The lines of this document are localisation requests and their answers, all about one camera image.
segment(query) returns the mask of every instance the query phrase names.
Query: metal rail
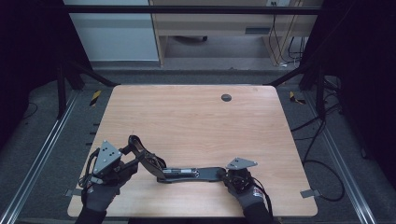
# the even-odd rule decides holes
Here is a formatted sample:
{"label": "metal rail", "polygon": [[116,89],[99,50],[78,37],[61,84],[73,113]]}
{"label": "metal rail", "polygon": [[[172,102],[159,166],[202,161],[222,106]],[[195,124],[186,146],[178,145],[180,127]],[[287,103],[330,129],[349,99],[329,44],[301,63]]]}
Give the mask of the metal rail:
{"label": "metal rail", "polygon": [[7,207],[6,211],[0,218],[0,223],[2,224],[12,224],[17,220],[19,213],[21,212],[27,198],[29,197],[30,192],[35,185],[38,177],[40,176],[41,171],[43,170],[44,165],[46,164],[47,158],[49,157],[53,147],[58,140],[59,135],[66,124],[71,111],[75,105],[75,102],[78,98],[79,91],[72,91],[71,96],[69,97],[66,111],[64,115],[57,119],[55,124],[52,127],[49,136],[47,137],[44,145],[40,149],[33,165],[31,166],[29,172],[26,177],[23,179],[17,193],[12,199],[11,203]]}

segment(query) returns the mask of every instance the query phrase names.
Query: gray floor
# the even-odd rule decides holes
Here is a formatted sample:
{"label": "gray floor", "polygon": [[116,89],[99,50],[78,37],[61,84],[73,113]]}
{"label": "gray floor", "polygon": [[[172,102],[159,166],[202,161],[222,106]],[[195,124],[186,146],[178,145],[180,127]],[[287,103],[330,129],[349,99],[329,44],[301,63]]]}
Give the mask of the gray floor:
{"label": "gray floor", "polygon": [[[101,67],[97,72],[121,84],[257,84],[268,83],[286,74],[294,66],[273,67],[259,37],[209,37],[207,42],[198,39],[176,37],[169,41],[163,67],[137,66],[118,70]],[[54,145],[34,187],[24,203],[19,223],[72,223],[66,213],[69,198],[63,196],[65,189],[73,188],[87,158],[97,123],[106,108],[111,88],[90,77],[83,76],[86,86],[78,91],[76,105],[69,120]],[[299,126],[315,115],[309,104],[290,101],[290,91],[297,99],[315,96],[312,91],[298,89],[299,78],[277,87],[290,128]],[[89,106],[95,91],[102,93],[95,106]],[[37,111],[21,121],[7,145],[0,151],[0,211],[5,211],[28,173],[35,157],[43,146],[56,121],[56,83],[32,91],[30,102]],[[328,98],[327,106],[337,104],[335,97]],[[30,105],[26,116],[35,111]],[[377,223],[396,223],[396,192],[382,175],[375,161],[361,157],[360,145],[350,131],[344,116],[334,111],[327,117],[326,127],[356,180],[364,200]],[[314,124],[293,133],[295,139],[311,137],[318,128]],[[308,149],[310,140],[296,140],[301,156]],[[318,137],[309,159],[322,161],[336,170],[323,133]],[[341,185],[333,174],[314,163],[305,166],[313,189],[323,195],[337,197]],[[361,223],[350,195],[336,203],[316,198],[318,214],[314,217],[282,217],[284,223]],[[127,222],[126,218],[108,218],[108,221]]]}

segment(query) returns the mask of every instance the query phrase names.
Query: background wall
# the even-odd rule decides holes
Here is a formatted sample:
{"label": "background wall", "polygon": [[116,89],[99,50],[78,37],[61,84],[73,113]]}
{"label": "background wall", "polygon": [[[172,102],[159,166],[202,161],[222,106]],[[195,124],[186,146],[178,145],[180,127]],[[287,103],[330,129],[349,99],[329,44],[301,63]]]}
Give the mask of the background wall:
{"label": "background wall", "polygon": [[[65,5],[147,6],[147,0],[64,0]],[[149,14],[70,14],[92,62],[155,61],[158,53]]]}

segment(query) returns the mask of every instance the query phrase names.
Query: metal bracket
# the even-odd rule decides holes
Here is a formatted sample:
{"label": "metal bracket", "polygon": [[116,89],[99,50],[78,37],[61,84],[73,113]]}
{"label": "metal bracket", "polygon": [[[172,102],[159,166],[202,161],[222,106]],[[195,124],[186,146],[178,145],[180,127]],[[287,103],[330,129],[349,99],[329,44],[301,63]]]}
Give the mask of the metal bracket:
{"label": "metal bracket", "polygon": [[242,170],[242,169],[248,168],[250,166],[256,166],[257,164],[258,163],[255,161],[248,161],[248,160],[236,157],[235,159],[233,159],[233,161],[228,163],[226,168],[229,170]]}
{"label": "metal bracket", "polygon": [[93,174],[97,175],[113,161],[121,157],[121,152],[104,140],[100,148],[98,158],[93,166]]}

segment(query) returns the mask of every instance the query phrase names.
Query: metal clip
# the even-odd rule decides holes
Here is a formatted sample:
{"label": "metal clip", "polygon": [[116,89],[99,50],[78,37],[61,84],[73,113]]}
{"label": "metal clip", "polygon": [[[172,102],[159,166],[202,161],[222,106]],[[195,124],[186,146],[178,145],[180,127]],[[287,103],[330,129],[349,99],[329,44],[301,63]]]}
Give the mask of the metal clip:
{"label": "metal clip", "polygon": [[303,198],[318,197],[321,195],[321,193],[318,189],[303,190],[300,193],[301,193],[301,196],[303,196]]}
{"label": "metal clip", "polygon": [[67,189],[64,192],[65,197],[73,197],[73,195],[81,196],[82,189]]}

